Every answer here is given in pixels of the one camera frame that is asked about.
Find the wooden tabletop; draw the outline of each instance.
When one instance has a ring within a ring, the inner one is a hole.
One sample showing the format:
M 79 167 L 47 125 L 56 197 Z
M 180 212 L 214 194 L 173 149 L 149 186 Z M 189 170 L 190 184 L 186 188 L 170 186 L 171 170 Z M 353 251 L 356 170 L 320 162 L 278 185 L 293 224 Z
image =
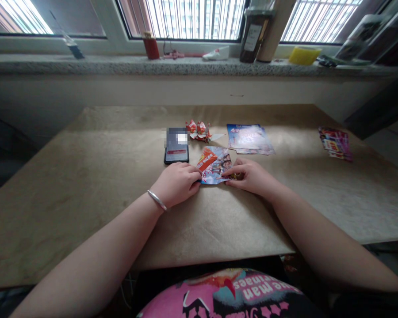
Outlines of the wooden tabletop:
M 0 287 L 35 284 L 144 193 L 164 166 L 164 127 L 190 119 L 261 124 L 275 155 L 258 161 L 361 243 L 398 240 L 398 169 L 350 134 L 354 162 L 330 158 L 313 105 L 87 108 L 0 189 Z M 227 147 L 228 136 L 210 145 Z M 190 163 L 206 144 L 192 141 Z M 224 184 L 159 220 L 134 268 L 153 269 L 289 253 L 269 205 Z

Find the red container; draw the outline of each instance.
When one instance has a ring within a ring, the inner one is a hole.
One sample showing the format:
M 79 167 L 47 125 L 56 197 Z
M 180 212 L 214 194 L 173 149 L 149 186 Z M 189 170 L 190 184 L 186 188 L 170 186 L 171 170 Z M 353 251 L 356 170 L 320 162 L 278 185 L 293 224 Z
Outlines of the red container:
M 146 54 L 149 60 L 159 59 L 159 50 L 156 39 L 153 37 L 152 32 L 146 31 L 144 33 L 143 43 L 145 44 Z

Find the bangle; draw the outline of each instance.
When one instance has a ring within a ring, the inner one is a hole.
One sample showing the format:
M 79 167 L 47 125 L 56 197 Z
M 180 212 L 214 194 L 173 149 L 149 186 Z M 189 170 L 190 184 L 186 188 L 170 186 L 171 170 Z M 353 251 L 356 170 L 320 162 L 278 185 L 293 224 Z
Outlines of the bangle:
M 160 198 L 158 198 L 156 196 L 156 194 L 154 194 L 152 191 L 147 190 L 147 193 L 152 197 L 152 199 L 154 199 L 156 201 L 156 203 L 158 203 L 160 205 L 160 207 L 162 208 L 162 210 L 166 211 L 167 207 L 165 206 L 165 204 L 160 200 Z

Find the graphic t-shirt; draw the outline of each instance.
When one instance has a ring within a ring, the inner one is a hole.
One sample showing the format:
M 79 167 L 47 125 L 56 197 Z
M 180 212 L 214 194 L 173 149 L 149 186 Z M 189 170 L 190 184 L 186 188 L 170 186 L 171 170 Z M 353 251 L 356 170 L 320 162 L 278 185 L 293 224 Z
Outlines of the graphic t-shirt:
M 225 269 L 171 286 L 141 318 L 324 317 L 299 289 L 252 269 Z

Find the dark jar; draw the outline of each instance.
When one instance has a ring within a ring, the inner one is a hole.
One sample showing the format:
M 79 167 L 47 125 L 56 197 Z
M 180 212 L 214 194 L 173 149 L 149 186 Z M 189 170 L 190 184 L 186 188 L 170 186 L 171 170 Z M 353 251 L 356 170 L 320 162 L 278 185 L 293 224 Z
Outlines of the dark jar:
M 243 32 L 240 62 L 253 63 L 255 61 L 272 15 L 272 10 L 254 8 L 245 10 L 246 24 Z

